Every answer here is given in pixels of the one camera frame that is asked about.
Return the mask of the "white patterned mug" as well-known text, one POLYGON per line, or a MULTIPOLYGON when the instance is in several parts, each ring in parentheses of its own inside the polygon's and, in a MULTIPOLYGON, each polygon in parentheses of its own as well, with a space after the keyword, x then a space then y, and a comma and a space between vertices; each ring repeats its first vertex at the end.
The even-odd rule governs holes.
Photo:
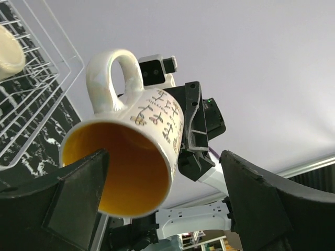
POLYGON ((151 214, 175 176, 184 128, 180 104, 165 90, 145 88, 137 58, 125 49, 93 56, 86 87, 94 116, 64 137, 61 167, 105 149, 109 164, 99 211, 118 218, 151 214))

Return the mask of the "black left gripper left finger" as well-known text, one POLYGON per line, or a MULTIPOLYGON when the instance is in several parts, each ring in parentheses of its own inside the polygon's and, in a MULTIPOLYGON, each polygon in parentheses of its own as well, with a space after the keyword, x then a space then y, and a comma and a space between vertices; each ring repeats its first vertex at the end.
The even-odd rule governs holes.
POLYGON ((1 250, 88 250, 109 155, 98 150, 20 185, 1 182, 1 250))

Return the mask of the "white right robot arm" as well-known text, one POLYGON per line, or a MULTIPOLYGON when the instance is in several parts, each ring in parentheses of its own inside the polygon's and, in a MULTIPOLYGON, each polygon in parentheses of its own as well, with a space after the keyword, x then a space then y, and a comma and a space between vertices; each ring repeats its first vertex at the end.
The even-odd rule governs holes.
MULTIPOLYGON (((210 159, 209 140, 226 131, 224 118, 213 98, 203 99, 199 82, 168 88, 184 112, 184 128, 177 167, 192 181, 216 188, 228 196, 222 171, 210 159)), ((219 199, 203 206, 161 209, 155 214, 158 239, 199 230, 229 230, 227 204, 219 199)))

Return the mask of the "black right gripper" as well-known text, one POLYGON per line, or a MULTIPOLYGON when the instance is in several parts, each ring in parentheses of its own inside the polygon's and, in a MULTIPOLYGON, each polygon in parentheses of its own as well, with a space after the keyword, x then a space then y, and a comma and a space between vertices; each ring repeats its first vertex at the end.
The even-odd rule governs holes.
POLYGON ((224 118, 213 98, 202 99, 198 81, 164 89, 181 106, 184 114, 179 172, 192 181, 204 177, 215 163, 209 156, 208 141, 226 131, 224 118))

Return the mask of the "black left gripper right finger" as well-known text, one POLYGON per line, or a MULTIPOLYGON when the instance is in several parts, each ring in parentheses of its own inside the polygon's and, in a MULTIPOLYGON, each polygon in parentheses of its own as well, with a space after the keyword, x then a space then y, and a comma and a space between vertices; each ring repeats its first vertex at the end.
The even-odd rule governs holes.
POLYGON ((231 151, 220 163, 243 250, 334 250, 334 194, 293 182, 231 151))

